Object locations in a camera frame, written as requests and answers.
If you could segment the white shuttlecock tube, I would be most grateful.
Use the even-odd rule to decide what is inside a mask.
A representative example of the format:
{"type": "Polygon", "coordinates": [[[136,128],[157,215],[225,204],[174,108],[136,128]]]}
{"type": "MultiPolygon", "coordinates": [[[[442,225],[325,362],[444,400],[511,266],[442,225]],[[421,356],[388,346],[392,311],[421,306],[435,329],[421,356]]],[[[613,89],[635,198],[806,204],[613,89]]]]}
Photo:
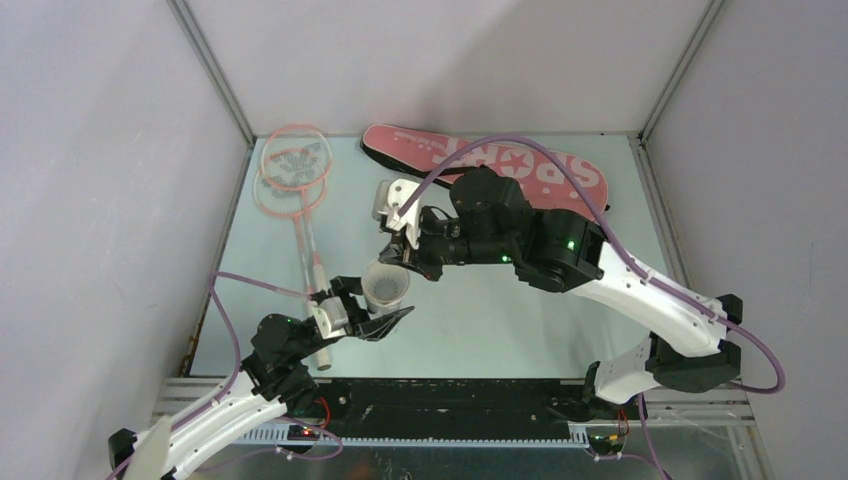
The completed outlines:
{"type": "Polygon", "coordinates": [[[372,314],[397,311],[410,287],[409,272],[379,261],[370,263],[361,276],[366,308],[372,314]]]}

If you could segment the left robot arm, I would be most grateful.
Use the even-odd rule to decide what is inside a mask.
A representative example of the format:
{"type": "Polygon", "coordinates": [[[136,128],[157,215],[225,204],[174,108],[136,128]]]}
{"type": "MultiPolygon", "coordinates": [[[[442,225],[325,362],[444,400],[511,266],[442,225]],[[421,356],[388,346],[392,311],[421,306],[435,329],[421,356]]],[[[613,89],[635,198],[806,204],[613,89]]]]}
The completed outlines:
{"type": "Polygon", "coordinates": [[[373,316],[356,299],[362,292],[360,278],[336,277],[327,289],[308,295],[309,317],[264,317],[252,352],[224,381],[147,430],[121,429],[110,437],[110,478],[185,479],[250,430],[311,412],[318,385],[305,359],[347,337],[380,341],[413,310],[373,316]]]}

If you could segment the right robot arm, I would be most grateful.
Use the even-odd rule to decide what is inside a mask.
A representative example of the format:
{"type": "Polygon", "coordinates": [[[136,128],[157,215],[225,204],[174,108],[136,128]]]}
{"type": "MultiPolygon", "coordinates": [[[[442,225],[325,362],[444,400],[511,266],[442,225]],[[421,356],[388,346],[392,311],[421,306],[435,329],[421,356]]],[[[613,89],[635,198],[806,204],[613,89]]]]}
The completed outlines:
{"type": "Polygon", "coordinates": [[[621,404],[657,387],[703,393],[736,379],[741,350],[721,322],[740,300],[709,300],[650,269],[593,221],[563,209],[538,209],[519,183],[488,167],[467,170],[450,187],[454,216],[415,198],[416,184],[385,180],[373,216],[390,234],[380,253],[437,281],[447,266],[504,264],[536,289],[571,293],[612,308],[647,328],[626,353],[593,363],[581,392],[585,411],[606,418],[621,404]]]}

